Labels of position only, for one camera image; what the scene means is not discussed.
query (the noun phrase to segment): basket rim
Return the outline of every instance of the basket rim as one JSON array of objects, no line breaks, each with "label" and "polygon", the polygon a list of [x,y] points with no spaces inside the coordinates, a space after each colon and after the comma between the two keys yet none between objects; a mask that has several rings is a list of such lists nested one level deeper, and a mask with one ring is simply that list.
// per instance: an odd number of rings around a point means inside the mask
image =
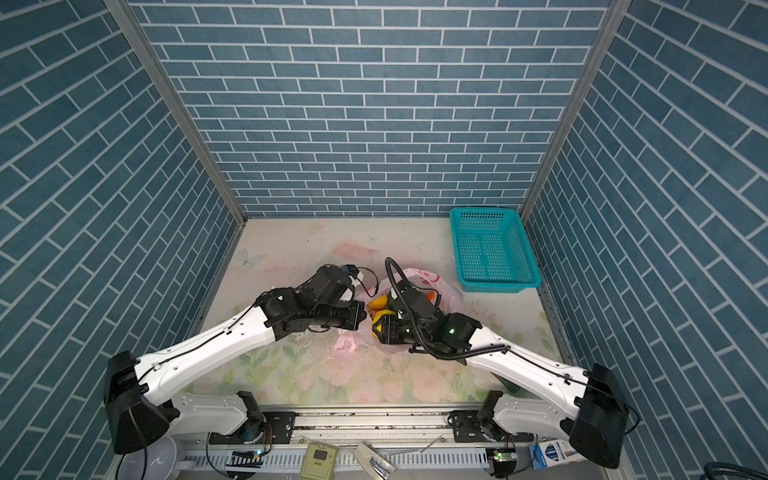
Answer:
[{"label": "basket rim", "polygon": [[524,247],[525,247],[525,255],[528,258],[528,264],[531,266],[531,270],[533,271],[533,280],[531,282],[527,282],[527,283],[506,282],[505,283],[504,281],[499,281],[499,280],[486,280],[486,281],[466,280],[464,276],[463,266],[461,265],[461,262],[458,261],[460,257],[458,252],[457,235],[460,230],[456,228],[456,223],[458,222],[459,215],[464,212],[504,213],[505,215],[512,215],[512,223],[515,224],[515,227],[521,228],[523,230],[523,233],[525,232],[525,228],[523,227],[522,220],[520,219],[520,214],[518,214],[518,212],[513,209],[497,208],[497,207],[456,207],[451,209],[449,218],[451,221],[451,238],[453,241],[453,254],[454,254],[454,259],[457,260],[455,262],[456,276],[458,277],[458,281],[462,285],[470,286],[470,287],[480,287],[480,288],[498,288],[500,290],[502,289],[517,290],[517,289],[525,289],[525,288],[535,288],[541,285],[541,272],[538,269],[536,259],[533,255],[531,242],[528,239],[527,234],[525,234],[525,239],[527,241],[525,242]]}]

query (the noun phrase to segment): brick wall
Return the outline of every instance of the brick wall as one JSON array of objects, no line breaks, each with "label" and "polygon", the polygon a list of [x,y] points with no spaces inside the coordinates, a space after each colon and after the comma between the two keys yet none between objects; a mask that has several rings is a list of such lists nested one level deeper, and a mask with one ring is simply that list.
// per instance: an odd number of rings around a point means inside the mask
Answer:
[{"label": "brick wall", "polygon": [[131,4],[250,216],[392,217],[518,207],[609,1],[258,3]]},{"label": "brick wall", "polygon": [[0,12],[0,478],[91,478],[108,358],[185,337],[234,225],[100,0]]},{"label": "brick wall", "polygon": [[638,478],[768,468],[768,9],[634,0],[529,225]]}]

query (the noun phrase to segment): green electronic device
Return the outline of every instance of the green electronic device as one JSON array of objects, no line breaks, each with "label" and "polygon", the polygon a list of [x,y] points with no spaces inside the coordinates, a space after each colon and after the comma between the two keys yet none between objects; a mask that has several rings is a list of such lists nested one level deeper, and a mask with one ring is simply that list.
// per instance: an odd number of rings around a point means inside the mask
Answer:
[{"label": "green electronic device", "polygon": [[306,447],[301,478],[304,480],[331,480],[339,449],[322,443],[310,443]]}]

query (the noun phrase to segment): plastic bag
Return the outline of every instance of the plastic bag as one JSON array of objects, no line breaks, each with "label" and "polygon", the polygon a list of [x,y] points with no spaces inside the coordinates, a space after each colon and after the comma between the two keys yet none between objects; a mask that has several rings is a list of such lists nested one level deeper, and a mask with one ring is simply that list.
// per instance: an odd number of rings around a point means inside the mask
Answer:
[{"label": "plastic bag", "polygon": [[[408,280],[414,285],[420,288],[433,288],[440,293],[440,310],[445,313],[453,313],[462,309],[462,294],[450,283],[446,282],[437,273],[432,273],[427,270],[420,270],[418,268],[406,268],[402,271]],[[395,273],[395,280],[399,280],[399,275]],[[384,278],[379,283],[379,294],[371,298],[368,296],[365,290],[358,290],[355,294],[355,300],[360,300],[366,304],[366,312],[368,312],[368,303],[372,300],[380,298],[382,295],[386,295],[392,289],[392,284],[389,282],[389,278]],[[368,292],[373,295],[376,291],[376,286],[372,286],[368,289]],[[337,353],[354,353],[360,346],[375,346],[387,353],[400,353],[406,352],[410,345],[383,345],[373,334],[372,330],[373,320],[370,314],[366,314],[366,318],[360,322],[357,331],[352,332],[349,330],[339,329],[339,339],[336,341],[336,345],[333,349]]]}]

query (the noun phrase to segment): floral table surface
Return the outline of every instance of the floral table surface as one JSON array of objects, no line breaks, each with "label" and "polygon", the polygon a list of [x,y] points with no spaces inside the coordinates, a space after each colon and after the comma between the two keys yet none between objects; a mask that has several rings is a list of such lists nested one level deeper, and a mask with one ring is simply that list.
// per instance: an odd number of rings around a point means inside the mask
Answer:
[{"label": "floral table surface", "polygon": [[[423,230],[426,220],[444,219],[420,220],[422,224],[419,227]],[[262,229],[249,228],[252,223],[263,224],[265,221],[285,222],[277,224],[277,230],[282,227],[285,232],[278,231],[277,239],[264,239]],[[386,256],[382,250],[388,250],[387,245],[393,242],[386,235],[379,235],[372,240],[373,237],[367,234],[359,239],[347,237],[339,240],[332,235],[326,239],[318,235],[324,229],[318,230],[311,223],[291,221],[291,224],[288,220],[248,223],[225,273],[205,328],[240,312],[252,301],[253,291],[268,290],[273,285],[282,286],[280,277],[284,277],[286,285],[289,285],[309,278],[324,263],[382,265]],[[301,232],[304,225],[307,225],[305,228],[309,231]],[[437,228],[445,228],[441,223],[436,225]],[[408,227],[408,224],[401,226],[403,229]],[[303,248],[287,256],[285,252],[291,251],[291,243],[295,243],[297,238],[301,239],[302,235],[314,235],[313,240],[316,241],[301,240]],[[400,245],[403,237],[410,238],[411,250],[408,242],[405,246]],[[417,252],[419,244],[418,236],[415,239],[413,237],[399,236],[398,249],[402,251],[400,257],[405,257],[402,265],[420,262],[419,266],[425,269],[440,269],[445,272],[445,279],[458,290],[452,249],[449,255],[434,260],[432,257],[446,248],[441,248],[433,240],[428,253],[424,253],[422,248],[422,252],[409,259],[406,254],[409,251]],[[293,270],[284,268],[288,258],[292,264],[297,265]],[[463,293],[462,296],[463,313],[481,320],[513,343],[548,358],[561,360],[535,290],[528,289],[514,295]],[[458,362],[440,361],[427,355],[383,351],[373,345],[372,333],[365,331],[363,326],[353,335],[345,333],[342,337],[339,339],[334,329],[328,333],[294,333],[278,343],[255,349],[225,363],[190,384],[187,391],[204,395],[232,395],[239,390],[246,390],[253,392],[260,405],[327,406],[477,402],[482,401],[489,390],[505,390],[491,373],[484,370],[463,366]],[[354,347],[350,348],[353,337]],[[531,395],[525,391],[515,394]]]}]

